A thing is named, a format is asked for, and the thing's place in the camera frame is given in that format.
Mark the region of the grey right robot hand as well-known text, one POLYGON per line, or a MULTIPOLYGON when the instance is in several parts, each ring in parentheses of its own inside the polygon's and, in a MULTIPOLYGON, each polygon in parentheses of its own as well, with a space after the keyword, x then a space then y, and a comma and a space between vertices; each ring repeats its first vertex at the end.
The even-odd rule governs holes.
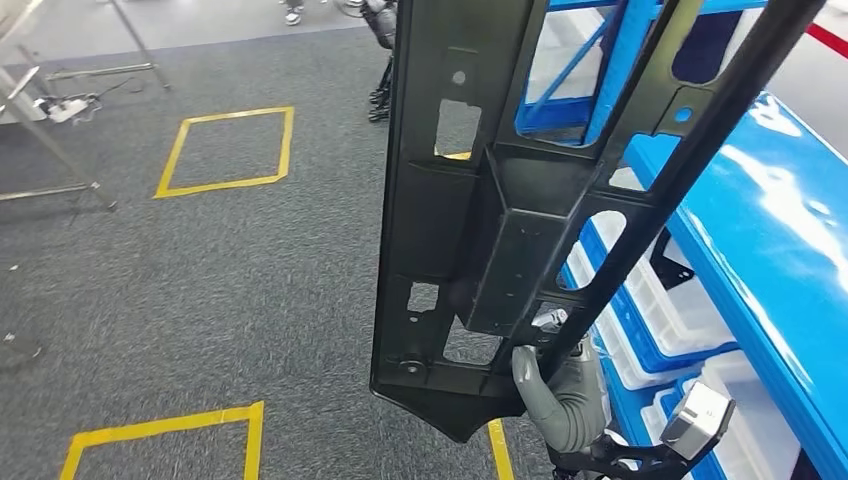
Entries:
POLYGON ((605 428, 609 402, 600 357, 592 335, 585 332, 555 369, 544 379, 540 352, 533 345, 513 349, 512 373, 526 410, 539 429, 605 428))

